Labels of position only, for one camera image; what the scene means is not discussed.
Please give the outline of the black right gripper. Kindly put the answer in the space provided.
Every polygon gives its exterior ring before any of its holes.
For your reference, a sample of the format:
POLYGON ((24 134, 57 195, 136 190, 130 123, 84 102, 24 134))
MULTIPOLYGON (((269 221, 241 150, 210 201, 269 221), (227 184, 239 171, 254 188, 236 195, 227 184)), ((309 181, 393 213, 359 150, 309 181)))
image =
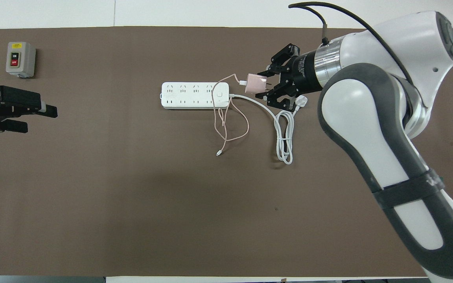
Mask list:
POLYGON ((316 50, 300 54, 300 47, 288 44, 273 55, 266 68, 266 77, 291 71, 291 79, 283 79, 268 91, 255 94, 267 106, 281 110, 296 110, 296 99, 302 94, 322 91, 315 68, 316 50))

